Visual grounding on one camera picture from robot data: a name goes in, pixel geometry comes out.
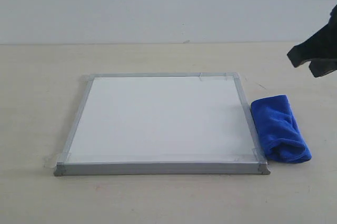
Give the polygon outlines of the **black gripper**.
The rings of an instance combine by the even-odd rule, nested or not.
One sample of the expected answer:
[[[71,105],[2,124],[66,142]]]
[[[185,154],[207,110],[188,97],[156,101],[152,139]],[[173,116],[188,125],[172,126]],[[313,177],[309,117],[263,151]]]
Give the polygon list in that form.
[[[310,62],[309,69],[315,78],[323,77],[337,69],[336,62],[336,6],[331,10],[329,22],[288,53],[288,59],[297,68]]]

